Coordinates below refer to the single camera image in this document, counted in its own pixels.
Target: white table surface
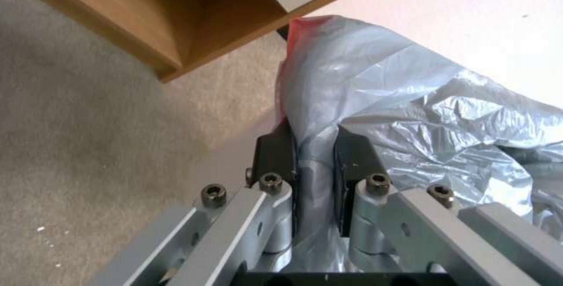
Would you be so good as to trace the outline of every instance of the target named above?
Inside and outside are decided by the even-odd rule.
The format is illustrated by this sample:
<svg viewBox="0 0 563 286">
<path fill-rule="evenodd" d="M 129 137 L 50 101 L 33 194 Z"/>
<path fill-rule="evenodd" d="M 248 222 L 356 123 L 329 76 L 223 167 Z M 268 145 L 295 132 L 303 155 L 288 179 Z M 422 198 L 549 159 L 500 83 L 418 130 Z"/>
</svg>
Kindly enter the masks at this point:
<svg viewBox="0 0 563 286">
<path fill-rule="evenodd" d="M 563 0 L 336 0 L 309 16 L 326 14 L 387 27 L 563 108 Z"/>
</svg>

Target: silver plastic bag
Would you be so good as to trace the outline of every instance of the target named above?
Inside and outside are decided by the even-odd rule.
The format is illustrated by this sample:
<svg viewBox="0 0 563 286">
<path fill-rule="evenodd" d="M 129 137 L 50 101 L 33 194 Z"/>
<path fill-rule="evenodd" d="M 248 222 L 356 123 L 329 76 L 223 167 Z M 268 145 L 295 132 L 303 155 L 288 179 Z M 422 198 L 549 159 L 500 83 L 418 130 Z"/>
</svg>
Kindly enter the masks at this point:
<svg viewBox="0 0 563 286">
<path fill-rule="evenodd" d="M 370 139 L 400 190 L 447 184 L 463 206 L 501 202 L 563 242 L 560 109 L 342 17 L 292 22 L 279 96 L 301 170 L 301 229 L 288 269 L 347 269 L 333 218 L 338 124 Z"/>
</svg>

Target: wooden shelf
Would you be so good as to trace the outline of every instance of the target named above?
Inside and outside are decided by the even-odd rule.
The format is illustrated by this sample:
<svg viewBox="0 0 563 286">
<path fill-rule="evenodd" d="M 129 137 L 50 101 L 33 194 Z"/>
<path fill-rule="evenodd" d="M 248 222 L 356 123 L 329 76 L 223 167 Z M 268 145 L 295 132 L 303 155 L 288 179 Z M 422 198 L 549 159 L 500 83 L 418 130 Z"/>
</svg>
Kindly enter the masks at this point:
<svg viewBox="0 0 563 286">
<path fill-rule="evenodd" d="M 276 0 L 44 0 L 169 81 L 332 0 L 287 13 Z"/>
</svg>

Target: wooden edge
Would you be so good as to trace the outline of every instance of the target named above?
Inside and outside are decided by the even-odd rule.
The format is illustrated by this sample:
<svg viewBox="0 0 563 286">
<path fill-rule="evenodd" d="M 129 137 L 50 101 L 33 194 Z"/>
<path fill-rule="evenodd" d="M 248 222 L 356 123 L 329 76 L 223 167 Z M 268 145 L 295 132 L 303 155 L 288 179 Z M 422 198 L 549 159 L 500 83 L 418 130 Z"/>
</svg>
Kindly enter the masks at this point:
<svg viewBox="0 0 563 286">
<path fill-rule="evenodd" d="M 150 45 L 130 34 L 106 17 L 103 17 L 89 6 L 83 5 L 79 0 L 41 0 L 57 11 L 79 22 L 93 32 L 98 33 L 113 44 L 134 55 L 141 61 L 149 64 L 155 72 L 174 72 L 181 68 L 181 64 L 169 59 Z"/>
<path fill-rule="evenodd" d="M 242 45 L 247 44 L 254 39 L 257 39 L 258 37 L 266 35 L 269 32 L 275 31 L 276 29 L 287 25 L 289 21 L 294 18 L 302 17 L 303 15 L 311 13 L 312 11 L 315 11 L 316 9 L 323 7 L 324 5 L 327 5 L 333 1 L 335 0 L 311 0 L 301 7 L 298 7 L 288 14 L 285 14 L 283 17 L 256 29 L 248 35 L 236 39 L 235 41 L 229 43 L 228 45 L 225 45 L 221 49 L 215 50 L 204 56 L 203 58 L 197 59 L 196 61 L 187 63 L 178 71 L 175 71 L 173 73 L 159 73 L 159 80 L 161 80 L 162 83 L 167 83 L 173 79 L 176 79 L 199 66 L 209 63 L 210 61 L 213 61 L 214 59 L 229 53 L 231 50 L 237 49 L 238 47 L 241 47 Z"/>
</svg>

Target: gray carpet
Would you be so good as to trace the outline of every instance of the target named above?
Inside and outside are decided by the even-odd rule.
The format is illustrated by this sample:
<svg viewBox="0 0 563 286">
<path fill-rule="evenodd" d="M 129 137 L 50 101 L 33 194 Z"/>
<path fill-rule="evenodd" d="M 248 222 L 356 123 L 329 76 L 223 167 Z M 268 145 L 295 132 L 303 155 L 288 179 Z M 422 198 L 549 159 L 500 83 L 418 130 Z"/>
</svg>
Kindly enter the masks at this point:
<svg viewBox="0 0 563 286">
<path fill-rule="evenodd" d="M 0 284 L 80 285 L 273 107 L 275 33 L 172 83 L 39 0 L 0 0 Z"/>
</svg>

